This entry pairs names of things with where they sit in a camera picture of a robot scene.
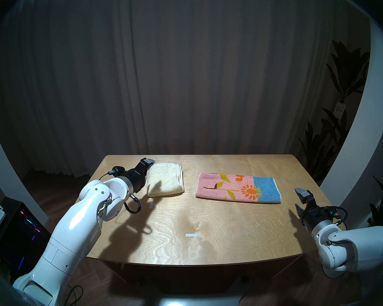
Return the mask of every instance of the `cream towel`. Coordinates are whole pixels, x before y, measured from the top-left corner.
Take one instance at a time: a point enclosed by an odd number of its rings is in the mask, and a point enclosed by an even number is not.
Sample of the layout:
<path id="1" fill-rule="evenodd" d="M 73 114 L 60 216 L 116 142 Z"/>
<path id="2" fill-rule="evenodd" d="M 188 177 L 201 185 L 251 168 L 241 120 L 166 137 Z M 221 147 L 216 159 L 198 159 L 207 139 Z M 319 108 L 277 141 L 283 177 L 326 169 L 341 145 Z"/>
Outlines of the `cream towel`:
<path id="1" fill-rule="evenodd" d="M 184 192 L 182 167 L 174 163 L 155 163 L 149 169 L 147 196 L 163 196 Z"/>

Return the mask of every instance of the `metal base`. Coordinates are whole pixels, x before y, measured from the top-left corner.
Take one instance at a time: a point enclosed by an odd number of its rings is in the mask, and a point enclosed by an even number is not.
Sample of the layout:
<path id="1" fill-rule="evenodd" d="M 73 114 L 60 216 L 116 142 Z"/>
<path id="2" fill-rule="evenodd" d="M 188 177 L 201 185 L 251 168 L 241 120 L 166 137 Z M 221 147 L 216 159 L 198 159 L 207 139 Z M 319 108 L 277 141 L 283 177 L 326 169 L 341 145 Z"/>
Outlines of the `metal base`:
<path id="1" fill-rule="evenodd" d="M 238 306 L 241 297 L 250 287 L 249 277 L 238 277 L 230 288 L 220 294 L 167 295 L 153 284 L 141 283 L 139 291 L 146 299 L 146 305 L 153 306 Z"/>

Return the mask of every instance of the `folded towel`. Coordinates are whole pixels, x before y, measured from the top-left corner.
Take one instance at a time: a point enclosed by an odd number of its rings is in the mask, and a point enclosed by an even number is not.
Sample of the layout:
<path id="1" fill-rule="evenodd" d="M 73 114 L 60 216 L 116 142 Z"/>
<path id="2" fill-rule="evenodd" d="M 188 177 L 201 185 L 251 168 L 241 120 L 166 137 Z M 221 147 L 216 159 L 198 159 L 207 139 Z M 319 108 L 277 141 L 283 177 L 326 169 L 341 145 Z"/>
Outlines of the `folded towel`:
<path id="1" fill-rule="evenodd" d="M 182 167 L 174 163 L 155 163 L 149 169 L 147 196 L 163 196 L 184 192 Z"/>
<path id="2" fill-rule="evenodd" d="M 199 173 L 196 197 L 250 203 L 281 203 L 273 178 Z"/>

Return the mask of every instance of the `blue towel section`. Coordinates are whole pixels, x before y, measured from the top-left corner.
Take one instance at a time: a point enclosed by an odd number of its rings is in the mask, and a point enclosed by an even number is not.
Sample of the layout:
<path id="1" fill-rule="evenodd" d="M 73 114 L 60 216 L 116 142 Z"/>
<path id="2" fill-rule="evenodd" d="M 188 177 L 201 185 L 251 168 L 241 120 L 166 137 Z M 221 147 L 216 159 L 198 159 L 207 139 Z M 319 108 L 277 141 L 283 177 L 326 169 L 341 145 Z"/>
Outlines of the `blue towel section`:
<path id="1" fill-rule="evenodd" d="M 281 203 L 281 193 L 275 184 L 274 178 L 253 177 L 255 187 L 260 188 L 262 195 L 259 203 Z"/>

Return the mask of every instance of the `pink towel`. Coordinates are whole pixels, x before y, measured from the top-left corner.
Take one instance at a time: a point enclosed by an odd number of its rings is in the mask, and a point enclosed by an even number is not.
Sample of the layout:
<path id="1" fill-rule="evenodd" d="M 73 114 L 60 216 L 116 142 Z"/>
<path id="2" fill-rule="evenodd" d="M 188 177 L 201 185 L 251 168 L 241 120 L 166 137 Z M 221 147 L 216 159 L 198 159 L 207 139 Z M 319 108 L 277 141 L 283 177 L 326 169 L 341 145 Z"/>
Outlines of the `pink towel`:
<path id="1" fill-rule="evenodd" d="M 199 173 L 196 197 L 249 203 L 281 203 L 273 178 Z"/>

